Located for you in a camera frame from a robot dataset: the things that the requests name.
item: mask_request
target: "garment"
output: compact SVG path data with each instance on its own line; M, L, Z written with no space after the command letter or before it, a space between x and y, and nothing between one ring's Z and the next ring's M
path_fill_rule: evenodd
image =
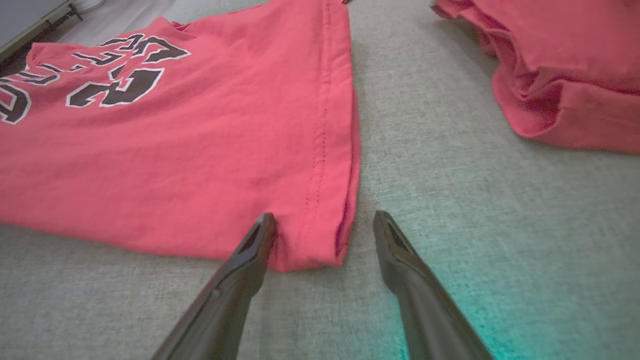
M493 92L516 133L640 153L640 4L438 0L434 10L473 23L498 57Z
M0 83L0 221L224 259L270 211L271 268L342 264L360 139L339 0L159 18L27 64Z

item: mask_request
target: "red fabric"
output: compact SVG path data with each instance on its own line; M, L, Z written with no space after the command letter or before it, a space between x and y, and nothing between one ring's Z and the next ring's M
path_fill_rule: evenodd
M342 264L360 138L340 1L34 44L0 86L0 221L225 259L272 211L271 268Z
M521 136L640 153L640 4L611 0L438 0L476 25L500 66L493 92Z

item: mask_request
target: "floor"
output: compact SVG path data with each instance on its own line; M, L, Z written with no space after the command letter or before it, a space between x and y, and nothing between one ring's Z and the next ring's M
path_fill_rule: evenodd
M67 42L93 46L110 38L145 28L159 16L165 14L175 0L105 0L104 4L82 14L80 21L73 16L53 31L45 31L35 42ZM0 77L24 69L31 44L18 50L0 64Z

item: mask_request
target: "gray fabric surface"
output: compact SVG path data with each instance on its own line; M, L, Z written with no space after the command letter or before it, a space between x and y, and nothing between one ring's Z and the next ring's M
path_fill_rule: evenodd
M252 2L177 0L189 22ZM239 359L407 359L389 211L497 359L637 359L640 158L516 137L495 63L423 0L352 0L362 175L342 268L269 272ZM0 359L146 359L217 267L0 227Z

